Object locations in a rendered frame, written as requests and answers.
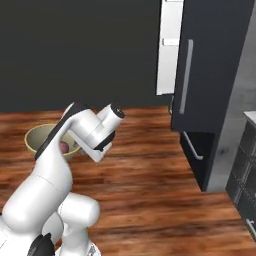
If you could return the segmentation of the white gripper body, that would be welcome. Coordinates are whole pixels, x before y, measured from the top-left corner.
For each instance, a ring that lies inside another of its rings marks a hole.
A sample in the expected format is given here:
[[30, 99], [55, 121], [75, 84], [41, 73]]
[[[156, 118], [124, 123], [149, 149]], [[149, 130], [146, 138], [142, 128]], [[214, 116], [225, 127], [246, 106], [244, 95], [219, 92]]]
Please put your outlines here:
[[102, 151], [96, 149], [95, 143], [82, 142], [79, 144], [79, 146], [95, 163], [99, 163], [104, 158], [108, 150], [112, 147], [112, 143], [108, 143], [106, 146], [104, 146]]

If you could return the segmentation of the pale yellow bowl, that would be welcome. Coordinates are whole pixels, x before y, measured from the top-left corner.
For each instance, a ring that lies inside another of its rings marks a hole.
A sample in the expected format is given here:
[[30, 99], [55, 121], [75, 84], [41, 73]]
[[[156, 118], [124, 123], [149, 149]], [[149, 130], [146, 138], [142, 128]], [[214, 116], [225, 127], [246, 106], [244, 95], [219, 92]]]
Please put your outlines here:
[[[63, 154], [60, 142], [66, 142], [70, 152]], [[24, 138], [27, 149], [33, 154], [36, 166], [47, 164], [66, 164], [81, 149], [79, 144], [67, 133], [67, 129], [57, 124], [44, 124], [30, 129]]]

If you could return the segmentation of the black fridge freezer drawer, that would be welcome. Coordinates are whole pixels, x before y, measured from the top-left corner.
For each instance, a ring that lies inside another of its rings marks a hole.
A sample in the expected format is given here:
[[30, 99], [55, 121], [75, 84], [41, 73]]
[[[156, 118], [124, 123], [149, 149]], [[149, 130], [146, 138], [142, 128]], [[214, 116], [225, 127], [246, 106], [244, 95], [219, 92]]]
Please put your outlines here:
[[215, 144], [218, 141], [217, 133], [205, 132], [186, 132], [199, 155], [202, 155], [203, 160], [196, 160], [192, 151], [184, 138], [182, 132], [180, 133], [180, 144], [188, 163], [193, 171], [194, 177], [198, 183], [201, 191], [206, 190], [207, 174], [211, 166], [211, 156], [215, 150]]

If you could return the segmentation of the fridge with white interior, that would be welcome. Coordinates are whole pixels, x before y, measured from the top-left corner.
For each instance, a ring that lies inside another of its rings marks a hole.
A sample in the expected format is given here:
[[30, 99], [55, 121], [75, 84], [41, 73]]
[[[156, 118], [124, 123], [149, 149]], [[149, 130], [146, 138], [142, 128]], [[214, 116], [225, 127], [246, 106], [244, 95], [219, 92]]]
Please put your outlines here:
[[183, 3], [184, 0], [161, 0], [156, 94], [170, 96], [168, 112], [174, 98]]

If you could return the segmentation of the black fridge door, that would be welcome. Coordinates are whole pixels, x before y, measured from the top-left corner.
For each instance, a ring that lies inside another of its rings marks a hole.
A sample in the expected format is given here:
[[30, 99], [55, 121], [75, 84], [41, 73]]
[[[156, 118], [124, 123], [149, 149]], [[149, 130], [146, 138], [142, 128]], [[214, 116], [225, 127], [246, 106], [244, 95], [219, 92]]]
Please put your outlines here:
[[[223, 125], [255, 0], [184, 0], [171, 128], [218, 133]], [[180, 114], [188, 39], [193, 39]]]

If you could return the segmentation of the dark cabinet run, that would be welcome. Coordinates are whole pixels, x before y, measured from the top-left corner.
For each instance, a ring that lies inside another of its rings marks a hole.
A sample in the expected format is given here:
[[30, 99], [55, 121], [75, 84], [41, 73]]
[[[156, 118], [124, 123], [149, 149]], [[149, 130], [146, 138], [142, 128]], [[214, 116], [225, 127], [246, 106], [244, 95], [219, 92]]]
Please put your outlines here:
[[245, 129], [226, 191], [256, 242], [256, 111], [247, 111]]

